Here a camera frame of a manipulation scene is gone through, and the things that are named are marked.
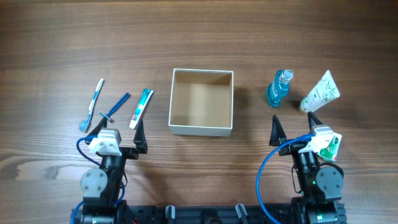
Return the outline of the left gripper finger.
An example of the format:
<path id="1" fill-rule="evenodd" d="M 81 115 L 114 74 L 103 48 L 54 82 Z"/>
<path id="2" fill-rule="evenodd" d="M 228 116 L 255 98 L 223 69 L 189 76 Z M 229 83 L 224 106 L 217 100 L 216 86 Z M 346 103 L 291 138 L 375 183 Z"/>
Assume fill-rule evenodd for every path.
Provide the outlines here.
<path id="1" fill-rule="evenodd" d="M 88 134 L 89 136 L 96 136 L 102 128 L 106 128 L 108 124 L 108 119 L 103 117 L 97 126 Z"/>
<path id="2" fill-rule="evenodd" d="M 144 134 L 144 123 L 143 120 L 140 120 L 136 126 L 136 133 L 133 139 L 134 144 L 136 145 L 136 150 L 140 154 L 147 154 L 148 146 L 146 137 Z"/>

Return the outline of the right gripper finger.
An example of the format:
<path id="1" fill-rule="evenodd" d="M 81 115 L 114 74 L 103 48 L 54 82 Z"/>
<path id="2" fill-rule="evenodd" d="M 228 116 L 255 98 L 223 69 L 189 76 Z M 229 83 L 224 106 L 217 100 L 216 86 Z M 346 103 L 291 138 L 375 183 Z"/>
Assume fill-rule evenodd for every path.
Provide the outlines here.
<path id="1" fill-rule="evenodd" d="M 273 147 L 280 146 L 287 141 L 287 136 L 285 135 L 284 129 L 275 114 L 272 117 L 272 130 L 269 145 Z"/>
<path id="2" fill-rule="evenodd" d="M 313 112 L 308 112 L 307 113 L 308 116 L 308 125 L 309 125 L 309 129 L 312 129 L 313 126 L 316 125 L 322 125 L 323 123 L 315 116 L 315 114 Z"/>

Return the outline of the blue white toothbrush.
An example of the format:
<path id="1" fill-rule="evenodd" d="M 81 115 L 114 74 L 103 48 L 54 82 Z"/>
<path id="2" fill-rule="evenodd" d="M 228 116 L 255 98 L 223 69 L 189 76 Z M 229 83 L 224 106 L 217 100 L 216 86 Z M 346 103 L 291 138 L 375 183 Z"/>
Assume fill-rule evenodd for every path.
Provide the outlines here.
<path id="1" fill-rule="evenodd" d="M 87 130 L 90 127 L 91 120 L 92 120 L 92 117 L 93 117 L 93 111 L 94 111 L 94 108 L 95 108 L 95 104 L 96 104 L 96 101 L 97 101 L 97 99 L 99 97 L 99 94 L 100 94 L 100 91 L 102 89 L 103 83 L 104 83 L 104 79 L 101 78 L 99 80 L 97 86 L 96 86 L 95 94 L 93 96 L 93 99 L 90 102 L 89 107 L 88 107 L 88 118 L 86 120 L 83 120 L 81 122 L 80 126 L 79 126 L 79 130 L 81 132 L 84 132 L 84 133 L 87 132 Z"/>

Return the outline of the green soap box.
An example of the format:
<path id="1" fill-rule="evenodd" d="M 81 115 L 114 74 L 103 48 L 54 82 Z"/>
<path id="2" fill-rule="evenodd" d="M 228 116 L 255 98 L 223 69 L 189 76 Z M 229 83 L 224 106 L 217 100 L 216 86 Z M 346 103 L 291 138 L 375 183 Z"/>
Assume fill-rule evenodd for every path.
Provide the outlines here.
<path id="1" fill-rule="evenodd" d="M 318 156 L 324 161 L 335 162 L 342 137 L 341 134 L 333 133 L 333 137 L 327 147 L 320 149 Z"/>

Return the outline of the white lotion tube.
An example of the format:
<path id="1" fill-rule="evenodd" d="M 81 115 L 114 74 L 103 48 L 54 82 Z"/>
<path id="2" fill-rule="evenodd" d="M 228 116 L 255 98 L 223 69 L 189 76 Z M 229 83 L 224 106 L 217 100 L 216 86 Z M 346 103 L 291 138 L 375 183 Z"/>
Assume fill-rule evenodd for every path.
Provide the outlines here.
<path id="1" fill-rule="evenodd" d="M 331 72 L 327 70 L 309 94 L 301 101 L 299 110 L 304 113 L 315 112 L 339 97 L 340 92 Z"/>

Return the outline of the blue disposable razor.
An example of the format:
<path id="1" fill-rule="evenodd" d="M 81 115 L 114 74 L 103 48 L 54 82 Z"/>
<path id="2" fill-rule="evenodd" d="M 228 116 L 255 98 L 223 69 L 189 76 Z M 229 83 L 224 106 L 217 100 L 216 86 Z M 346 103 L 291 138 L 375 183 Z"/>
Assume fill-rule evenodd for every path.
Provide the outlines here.
<path id="1" fill-rule="evenodd" d="M 103 113 L 102 111 L 100 112 L 100 115 L 103 117 L 105 121 L 112 122 L 111 116 L 117 112 L 120 107 L 129 99 L 131 95 L 129 93 L 126 93 L 111 109 L 108 113 Z"/>

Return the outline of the blue mouthwash bottle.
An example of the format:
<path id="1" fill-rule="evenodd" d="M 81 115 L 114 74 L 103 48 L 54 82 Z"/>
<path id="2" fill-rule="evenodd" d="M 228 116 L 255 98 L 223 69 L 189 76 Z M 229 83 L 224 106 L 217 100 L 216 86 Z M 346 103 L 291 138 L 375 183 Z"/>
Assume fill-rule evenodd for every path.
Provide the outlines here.
<path id="1" fill-rule="evenodd" d="M 271 107 L 279 107 L 283 97 L 289 94 L 290 82 L 294 74 L 291 70 L 278 70 L 274 81 L 269 85 L 266 90 L 267 101 Z"/>

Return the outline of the teal toothpaste tube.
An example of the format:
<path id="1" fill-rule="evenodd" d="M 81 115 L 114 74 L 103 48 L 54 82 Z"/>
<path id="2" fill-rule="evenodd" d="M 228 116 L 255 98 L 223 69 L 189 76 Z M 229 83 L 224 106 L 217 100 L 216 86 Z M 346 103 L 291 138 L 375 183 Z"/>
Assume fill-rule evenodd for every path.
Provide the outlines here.
<path id="1" fill-rule="evenodd" d="M 137 104 L 137 107 L 135 109 L 135 112 L 134 112 L 132 119 L 130 121 L 130 124 L 129 124 L 129 127 L 131 129 L 137 128 L 137 125 L 138 125 L 139 121 L 142 119 L 143 114 L 145 113 L 145 110 L 146 110 L 153 94 L 154 94 L 153 90 L 146 89 L 146 88 L 143 89 L 141 98 Z"/>

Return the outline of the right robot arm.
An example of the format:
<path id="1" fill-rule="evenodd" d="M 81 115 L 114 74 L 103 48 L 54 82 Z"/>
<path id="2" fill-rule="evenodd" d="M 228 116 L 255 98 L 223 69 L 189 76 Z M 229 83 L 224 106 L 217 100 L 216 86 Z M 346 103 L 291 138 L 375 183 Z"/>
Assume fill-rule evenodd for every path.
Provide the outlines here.
<path id="1" fill-rule="evenodd" d="M 280 156 L 292 156 L 292 171 L 296 172 L 299 197 L 290 203 L 270 205 L 268 220 L 273 223 L 347 222 L 342 198 L 343 169 L 332 162 L 319 162 L 317 154 L 337 140 L 332 129 L 312 112 L 308 113 L 310 132 L 296 141 L 287 139 L 276 115 L 272 117 L 269 145 L 278 147 Z"/>

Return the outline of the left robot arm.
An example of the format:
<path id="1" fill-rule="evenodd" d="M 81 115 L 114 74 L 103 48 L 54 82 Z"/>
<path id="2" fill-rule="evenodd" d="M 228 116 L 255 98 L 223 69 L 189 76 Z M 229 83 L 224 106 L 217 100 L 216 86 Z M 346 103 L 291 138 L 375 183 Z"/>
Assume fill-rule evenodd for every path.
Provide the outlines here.
<path id="1" fill-rule="evenodd" d="M 147 153 L 143 120 L 136 125 L 134 147 L 121 147 L 120 142 L 119 130 L 107 127 L 77 140 L 78 152 L 96 167 L 81 177 L 83 199 L 72 211 L 71 223 L 137 223 L 123 199 L 127 184 L 123 179 L 126 161 Z"/>

